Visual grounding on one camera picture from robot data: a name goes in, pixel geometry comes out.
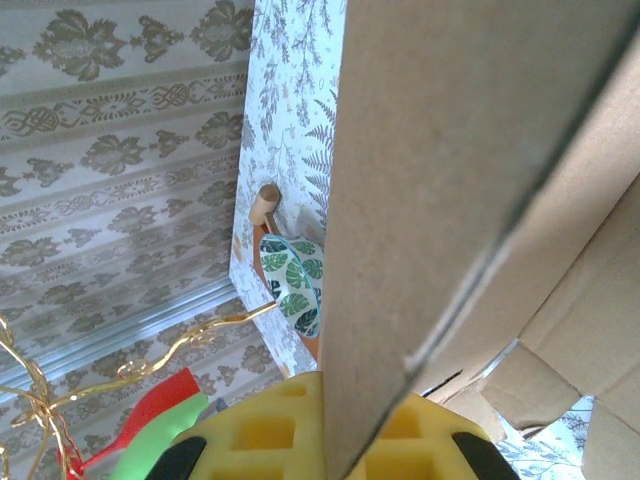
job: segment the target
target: gold wire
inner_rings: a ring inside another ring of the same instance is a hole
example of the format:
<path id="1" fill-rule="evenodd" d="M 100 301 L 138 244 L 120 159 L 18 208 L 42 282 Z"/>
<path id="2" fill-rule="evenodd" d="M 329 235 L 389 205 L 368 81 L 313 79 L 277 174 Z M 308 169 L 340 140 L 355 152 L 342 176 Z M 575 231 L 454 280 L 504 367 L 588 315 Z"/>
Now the gold wire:
<path id="1" fill-rule="evenodd" d="M 0 392 L 13 393 L 21 397 L 28 398 L 31 403 L 31 410 L 27 410 L 14 418 L 11 421 L 11 426 L 15 428 L 36 420 L 43 429 L 42 443 L 27 478 L 29 480 L 35 478 L 38 465 L 44 456 L 47 441 L 51 435 L 55 437 L 58 447 L 62 478 L 65 479 L 67 473 L 71 473 L 78 478 L 84 478 L 79 474 L 79 472 L 76 472 L 73 469 L 73 465 L 69 458 L 69 452 L 71 452 L 73 457 L 77 458 L 80 463 L 82 463 L 82 456 L 80 455 L 78 446 L 69 435 L 67 423 L 64 418 L 57 413 L 58 409 L 64 405 L 76 402 L 90 395 L 108 392 L 139 382 L 143 378 L 163 368 L 182 347 L 188 345 L 193 348 L 197 348 L 211 342 L 215 338 L 213 330 L 217 327 L 238 325 L 248 322 L 258 315 L 262 315 L 275 307 L 276 303 L 270 302 L 243 315 L 234 315 L 210 320 L 209 322 L 194 327 L 181 335 L 180 338 L 171 345 L 167 352 L 154 362 L 150 363 L 145 359 L 129 361 L 118 368 L 117 375 L 119 378 L 117 380 L 77 389 L 54 400 L 49 399 L 49 384 L 42 372 L 42 369 L 35 361 L 25 359 L 15 349 L 13 332 L 9 328 L 7 322 L 0 317 L 0 346 L 27 370 L 32 381 L 31 392 L 0 385 Z M 56 421 L 61 424 L 61 428 L 56 424 Z M 10 480 L 9 452 L 6 446 L 1 442 L 0 458 L 2 459 L 2 477 L 0 477 L 0 480 Z"/>

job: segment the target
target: fern print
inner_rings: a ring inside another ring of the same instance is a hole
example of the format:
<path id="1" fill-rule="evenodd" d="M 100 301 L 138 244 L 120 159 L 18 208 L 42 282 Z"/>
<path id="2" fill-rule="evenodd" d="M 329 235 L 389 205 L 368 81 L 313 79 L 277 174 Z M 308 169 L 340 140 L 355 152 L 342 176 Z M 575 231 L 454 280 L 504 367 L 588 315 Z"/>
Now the fern print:
<path id="1" fill-rule="evenodd" d="M 302 53 L 302 65 L 296 81 L 298 93 L 305 90 L 313 91 L 315 81 L 311 73 L 312 66 L 322 64 L 322 57 L 318 51 L 318 20 L 320 26 L 327 34 L 332 35 L 328 13 L 329 0 L 300 0 L 297 13 L 306 17 L 306 25 L 303 32 L 298 35 L 293 43 L 294 50 Z"/>
<path id="2" fill-rule="evenodd" d="M 264 87 L 260 91 L 260 106 L 264 110 L 264 117 L 260 120 L 262 139 L 266 142 L 273 130 L 273 117 L 278 111 L 280 91 L 276 84 L 276 69 L 278 64 L 271 61 L 264 72 Z"/>
<path id="3" fill-rule="evenodd" d="M 258 58 L 264 58 L 266 44 L 266 48 L 279 51 L 283 63 L 289 63 L 290 40 L 288 32 L 291 30 L 287 19 L 289 0 L 265 2 L 264 6 L 259 3 L 257 2 L 253 14 L 251 52 L 255 52 Z"/>
<path id="4" fill-rule="evenodd" d="M 304 97 L 300 99 L 300 103 L 296 106 L 296 115 L 298 116 L 298 122 L 300 125 L 303 127 L 309 126 L 311 123 L 311 120 L 309 119 L 309 103 Z"/>
<path id="5" fill-rule="evenodd" d="M 242 125 L 241 146 L 247 150 L 253 150 L 256 146 L 256 132 L 253 130 L 251 120 L 247 115 L 244 116 Z"/>
<path id="6" fill-rule="evenodd" d="M 319 123 L 306 133 L 306 137 L 314 138 L 321 145 L 310 155 L 303 157 L 302 162 L 309 167 L 314 173 L 306 175 L 305 178 L 318 192 L 310 192 L 309 196 L 320 207 L 316 209 L 316 213 L 320 217 L 320 224 L 323 228 L 327 228 L 327 211 L 329 209 L 329 190 L 331 165 L 333 164 L 333 145 L 336 127 L 336 104 L 337 95 L 331 91 L 333 105 L 316 99 L 315 103 L 324 113 L 327 122 Z"/>
<path id="7" fill-rule="evenodd" d="M 583 397 L 556 422 L 525 440 L 518 433 L 497 444 L 522 479 L 578 480 L 593 397 Z"/>

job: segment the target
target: cardboard box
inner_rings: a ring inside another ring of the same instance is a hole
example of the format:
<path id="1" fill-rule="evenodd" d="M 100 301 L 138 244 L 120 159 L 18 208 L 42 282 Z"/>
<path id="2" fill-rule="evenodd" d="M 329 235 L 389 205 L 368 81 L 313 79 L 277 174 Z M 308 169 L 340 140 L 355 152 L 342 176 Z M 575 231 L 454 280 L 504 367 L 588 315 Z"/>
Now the cardboard box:
<path id="1" fill-rule="evenodd" d="M 507 438 L 500 415 L 480 394 L 479 388 L 478 383 L 469 385 L 444 402 L 444 406 L 458 415 L 482 425 L 493 442 L 500 442 Z"/>
<path id="2" fill-rule="evenodd" d="M 593 472 L 604 471 L 597 465 L 605 460 L 620 465 L 613 472 L 622 475 L 629 452 L 640 452 L 639 218 L 640 177 L 523 329 L 522 346 L 489 375 L 481 392 L 519 428 L 527 426 L 531 412 L 544 426 L 576 394 L 596 395 L 597 421 L 589 427 L 584 457 L 588 480 L 604 478 Z M 606 419 L 614 417 L 609 425 Z M 614 448 L 619 441 L 603 440 L 614 432 L 625 439 L 624 449 Z M 631 478 L 612 475 L 606 478 Z"/>
<path id="3" fill-rule="evenodd" d="M 600 96 L 637 21 L 632 0 L 349 2 L 320 345 L 330 479 L 421 376 L 462 370 L 436 392 L 455 403 L 640 171 L 635 64 Z M 523 425 L 575 398 L 568 383 Z"/>

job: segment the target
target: botanical print paper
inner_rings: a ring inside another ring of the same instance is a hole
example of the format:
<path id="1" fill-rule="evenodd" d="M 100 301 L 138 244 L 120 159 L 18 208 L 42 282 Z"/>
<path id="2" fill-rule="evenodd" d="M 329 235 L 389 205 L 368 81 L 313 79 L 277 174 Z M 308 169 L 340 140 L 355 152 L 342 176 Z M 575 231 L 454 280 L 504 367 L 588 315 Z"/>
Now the botanical print paper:
<path id="1" fill-rule="evenodd" d="M 283 233 L 324 244 L 345 8 L 328 0 L 255 5 L 231 264 L 252 308 L 270 299 L 251 266 L 248 213 L 262 185 L 282 192 L 276 222 Z M 315 368 L 279 312 L 256 325 L 286 375 Z"/>
<path id="2" fill-rule="evenodd" d="M 0 2 L 0 314 L 22 352 L 63 363 L 227 276 L 252 18 Z"/>
<path id="3" fill-rule="evenodd" d="M 583 397 L 528 441 L 505 421 L 508 439 L 498 450 L 523 480 L 584 480 L 580 466 L 592 409 L 593 397 Z"/>

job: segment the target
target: yellow sponge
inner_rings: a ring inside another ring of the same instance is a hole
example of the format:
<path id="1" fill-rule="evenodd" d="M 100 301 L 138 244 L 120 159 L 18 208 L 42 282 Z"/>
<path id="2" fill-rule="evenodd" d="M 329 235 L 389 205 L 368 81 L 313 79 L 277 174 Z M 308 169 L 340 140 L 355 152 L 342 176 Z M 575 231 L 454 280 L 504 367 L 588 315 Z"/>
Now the yellow sponge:
<path id="1" fill-rule="evenodd" d="M 473 434 L 469 437 L 491 448 L 486 434 L 474 423 L 410 395 L 348 478 L 476 480 L 480 476 L 452 437 L 459 432 L 469 432 Z M 174 445 L 191 437 L 204 438 L 206 446 L 191 475 L 180 478 L 326 480 L 322 374 L 298 375 L 249 397 L 183 432 Z M 487 478 L 517 478 L 509 473 L 505 476 L 504 471 L 502 475 L 491 472 Z"/>

